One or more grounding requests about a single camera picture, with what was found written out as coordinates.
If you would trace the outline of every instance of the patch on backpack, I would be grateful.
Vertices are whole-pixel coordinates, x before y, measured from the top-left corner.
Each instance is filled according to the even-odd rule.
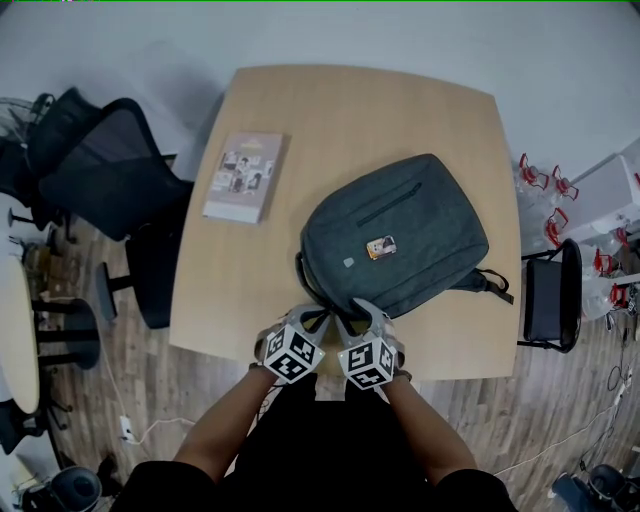
[[[396,241],[391,235],[376,238],[367,244],[367,252],[369,253],[369,258],[372,260],[389,256],[397,250]]]

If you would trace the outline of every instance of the white wall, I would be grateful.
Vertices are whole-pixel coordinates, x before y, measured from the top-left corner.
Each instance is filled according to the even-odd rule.
[[[0,96],[133,96],[168,153],[238,67],[387,68],[494,94],[513,155],[575,177],[640,136],[638,48],[626,3],[15,4],[0,17]]]

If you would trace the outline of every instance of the backpack zipper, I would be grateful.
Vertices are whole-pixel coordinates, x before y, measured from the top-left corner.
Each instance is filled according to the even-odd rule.
[[[358,222],[356,222],[356,226],[361,228],[362,226],[364,226],[368,222],[371,222],[373,219],[375,219],[378,215],[382,215],[384,212],[386,212],[387,210],[393,208],[394,206],[397,206],[402,201],[406,201],[410,197],[415,196],[421,186],[422,186],[422,182],[416,183],[413,186],[413,188],[411,190],[409,190],[409,192],[406,192],[406,193],[402,194],[401,196],[396,197],[390,203],[385,204],[381,208],[378,208],[375,212],[370,213],[369,215],[367,215],[363,219],[360,219]]]

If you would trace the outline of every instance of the wooden table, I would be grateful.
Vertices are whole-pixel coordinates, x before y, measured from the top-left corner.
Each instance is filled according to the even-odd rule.
[[[205,219],[202,208],[227,135],[283,133],[274,199],[259,225]],[[328,194],[388,163],[434,153],[475,207],[490,243],[480,268],[511,283],[492,294],[447,291],[395,321],[418,379],[510,375],[520,313],[518,212],[507,144],[492,96],[429,78],[341,66],[240,69],[207,145],[187,215],[170,342],[249,362],[256,333],[294,305],[299,234]],[[335,333],[324,371],[340,373]]]
[[[65,330],[36,330],[33,311],[65,314]],[[69,353],[38,357],[39,343],[65,342]],[[100,337],[89,305],[31,300],[29,283],[17,258],[0,260],[0,364],[7,387],[20,409],[31,414],[40,402],[41,366],[76,363],[95,366],[100,357]]]

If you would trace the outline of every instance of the person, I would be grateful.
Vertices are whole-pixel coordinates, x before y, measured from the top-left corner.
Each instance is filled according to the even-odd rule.
[[[478,470],[464,441],[407,372],[345,400],[315,400],[317,375],[275,388],[255,363],[193,426],[173,461],[139,464],[113,505],[131,510],[278,510],[348,506],[514,511],[504,484]],[[251,425],[263,402],[279,391]],[[228,476],[234,459],[235,469]]]

